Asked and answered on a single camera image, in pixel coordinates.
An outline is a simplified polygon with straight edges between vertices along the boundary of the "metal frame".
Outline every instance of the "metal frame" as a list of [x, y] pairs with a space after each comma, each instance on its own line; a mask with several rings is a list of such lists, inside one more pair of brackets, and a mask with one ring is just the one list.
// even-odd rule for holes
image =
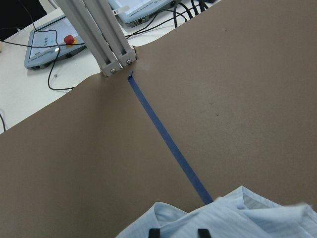
[[96, 58], [102, 73], [111, 76], [136, 60], [106, 0], [56, 0]]

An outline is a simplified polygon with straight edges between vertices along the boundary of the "folded cloth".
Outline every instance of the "folded cloth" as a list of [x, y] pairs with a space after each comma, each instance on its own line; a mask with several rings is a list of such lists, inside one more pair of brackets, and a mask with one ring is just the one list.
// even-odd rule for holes
[[159, 228], [161, 238], [317, 238], [317, 213], [307, 204], [281, 206], [241, 186], [213, 203], [186, 213], [155, 203], [117, 238], [147, 238]]

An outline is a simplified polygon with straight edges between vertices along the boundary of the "black fabric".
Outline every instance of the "black fabric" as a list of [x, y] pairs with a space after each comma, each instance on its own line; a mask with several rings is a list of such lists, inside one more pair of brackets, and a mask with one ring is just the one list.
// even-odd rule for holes
[[[32, 20], [23, 5], [30, 12], [33, 21], [47, 13], [39, 0], [0, 0], [0, 29], [8, 27], [24, 28], [32, 24]], [[0, 30], [0, 39], [5, 40], [17, 32], [17, 29]]]

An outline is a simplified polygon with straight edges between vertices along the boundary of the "white surface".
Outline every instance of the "white surface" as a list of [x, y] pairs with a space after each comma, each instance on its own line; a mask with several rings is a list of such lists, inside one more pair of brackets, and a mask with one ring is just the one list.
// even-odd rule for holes
[[[189, 0], [183, 3], [191, 7]], [[35, 22], [35, 26], [40, 26], [46, 22], [62, 15], [61, 9], [56, 9], [47, 16]], [[171, 12], [162, 12], [151, 24], [153, 27], [169, 18]], [[178, 17], [178, 25], [184, 20]], [[124, 28], [125, 34], [131, 34], [144, 26], [142, 24], [134, 28]], [[29, 33], [33, 29], [30, 25], [22, 31], [8, 38], [9, 42], [27, 44]], [[173, 20], [142, 35], [129, 39], [129, 43], [134, 46], [141, 46], [152, 42], [174, 29]], [[39, 70], [27, 70], [24, 64], [26, 48], [3, 43], [2, 53], [0, 53], [0, 113], [5, 120], [6, 128], [11, 128], [38, 110], [54, 102], [68, 91], [53, 91], [48, 88], [48, 75], [52, 65]], [[51, 75], [51, 86], [55, 88], [73, 87], [82, 82], [92, 74], [99, 73], [99, 67], [95, 58], [88, 49], [84, 49], [74, 57], [55, 64]]]

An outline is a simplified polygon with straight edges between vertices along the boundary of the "display screen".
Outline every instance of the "display screen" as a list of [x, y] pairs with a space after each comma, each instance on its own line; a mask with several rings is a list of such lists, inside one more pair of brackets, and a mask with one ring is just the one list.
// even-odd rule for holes
[[129, 6], [129, 10], [125, 12], [125, 14], [130, 14], [131, 12], [137, 10], [138, 8], [146, 5], [148, 2], [152, 0], [115, 0], [119, 7]]
[[[74, 38], [78, 36], [77, 31], [71, 25], [69, 20], [64, 17], [50, 25], [40, 29], [41, 31], [56, 30], [57, 31], [57, 42], [58, 44], [65, 44], [64, 38], [68, 35], [72, 35]], [[56, 32], [38, 32], [36, 31], [33, 35], [32, 46], [50, 46], [56, 45]], [[30, 57], [32, 58], [37, 54], [43, 53], [50, 48], [31, 48]]]

